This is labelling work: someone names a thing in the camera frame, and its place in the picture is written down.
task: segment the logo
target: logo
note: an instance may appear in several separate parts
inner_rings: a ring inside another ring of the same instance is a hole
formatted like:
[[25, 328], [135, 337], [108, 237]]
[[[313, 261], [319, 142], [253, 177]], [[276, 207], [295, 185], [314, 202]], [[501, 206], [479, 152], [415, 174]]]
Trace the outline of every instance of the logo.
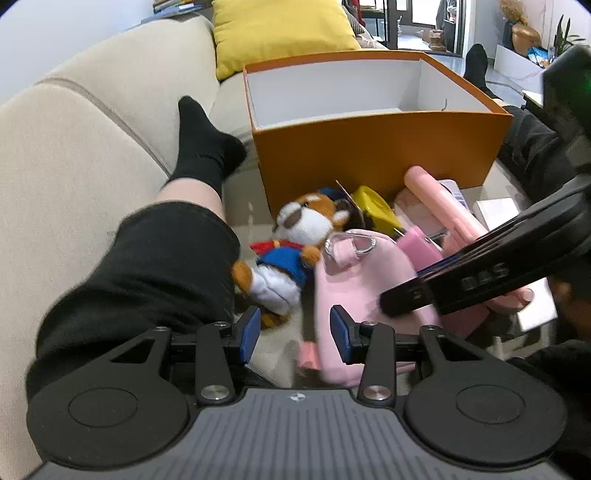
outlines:
[[423, 292], [420, 288], [411, 290], [411, 293], [413, 294], [413, 300], [421, 300], [423, 298]]
[[489, 270], [480, 270], [476, 275], [464, 277], [461, 280], [462, 289], [471, 291], [478, 287], [484, 287], [490, 282], [509, 276], [509, 269], [504, 263], [497, 263]]
[[306, 399], [306, 396], [303, 393], [292, 393], [290, 395], [290, 400], [293, 400], [296, 403], [299, 403], [301, 401], [304, 401]]

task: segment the pink toy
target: pink toy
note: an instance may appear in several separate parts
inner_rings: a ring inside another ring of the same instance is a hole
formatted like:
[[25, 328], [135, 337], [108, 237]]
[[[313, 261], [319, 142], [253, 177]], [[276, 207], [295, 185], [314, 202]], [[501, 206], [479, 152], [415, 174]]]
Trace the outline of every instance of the pink toy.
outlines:
[[[443, 244], [446, 256], [456, 253], [488, 233], [486, 228], [423, 168], [418, 166], [409, 168], [404, 175], [404, 184], [450, 232]], [[486, 305], [496, 312], [516, 313], [531, 300], [533, 300], [533, 292], [527, 288], [520, 288], [511, 294], [490, 300]], [[466, 332], [470, 333], [484, 318], [471, 315], [473, 325], [467, 327]]]
[[[386, 323], [398, 333], [418, 333], [421, 325], [438, 325], [432, 306], [423, 307], [396, 319], [384, 316], [379, 295], [416, 276], [406, 254], [388, 236], [364, 230], [349, 230], [329, 238], [314, 271], [316, 276], [316, 343], [321, 376], [331, 384], [359, 384], [363, 365], [345, 365], [330, 333], [330, 309], [342, 305], [356, 322]], [[414, 364], [397, 364], [398, 371]]]
[[396, 240], [399, 249], [406, 253], [416, 271], [427, 268], [443, 259], [443, 253], [423, 231], [413, 226], [402, 238]]
[[298, 356], [297, 366], [309, 370], [320, 370], [318, 349], [314, 342], [300, 343], [300, 354]]

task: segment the black sock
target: black sock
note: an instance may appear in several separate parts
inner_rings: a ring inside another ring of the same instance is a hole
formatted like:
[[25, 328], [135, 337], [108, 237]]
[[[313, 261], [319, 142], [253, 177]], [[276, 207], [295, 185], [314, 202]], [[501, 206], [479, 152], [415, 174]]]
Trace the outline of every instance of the black sock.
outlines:
[[246, 158], [244, 145], [215, 128], [191, 97], [178, 101], [178, 112], [178, 160], [167, 183], [182, 178], [201, 180], [221, 197], [223, 181]]
[[464, 78], [479, 90], [491, 98], [499, 98], [491, 89], [486, 86], [486, 69], [488, 68], [488, 57], [486, 50], [479, 43], [475, 43], [466, 54], [466, 71]]

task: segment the yellow object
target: yellow object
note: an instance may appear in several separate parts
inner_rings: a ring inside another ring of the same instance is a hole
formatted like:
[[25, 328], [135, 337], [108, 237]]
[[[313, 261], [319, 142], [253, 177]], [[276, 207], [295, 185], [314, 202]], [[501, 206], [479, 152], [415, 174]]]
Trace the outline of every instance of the yellow object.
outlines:
[[386, 200], [369, 187], [361, 186], [351, 196], [361, 211], [374, 223], [372, 230], [389, 236], [396, 236], [394, 229], [399, 232], [404, 230]]
[[335, 0], [213, 0], [213, 24], [220, 81], [258, 61], [361, 50]]

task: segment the vase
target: vase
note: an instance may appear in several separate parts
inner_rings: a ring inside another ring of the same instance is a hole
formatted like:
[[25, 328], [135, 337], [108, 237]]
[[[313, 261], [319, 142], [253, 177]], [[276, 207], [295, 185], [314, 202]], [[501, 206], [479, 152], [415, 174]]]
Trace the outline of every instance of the vase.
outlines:
[[540, 34], [533, 28], [526, 27], [522, 23], [516, 23], [513, 25], [512, 31], [513, 48], [519, 55], [526, 57], [527, 51], [531, 47], [540, 46]]

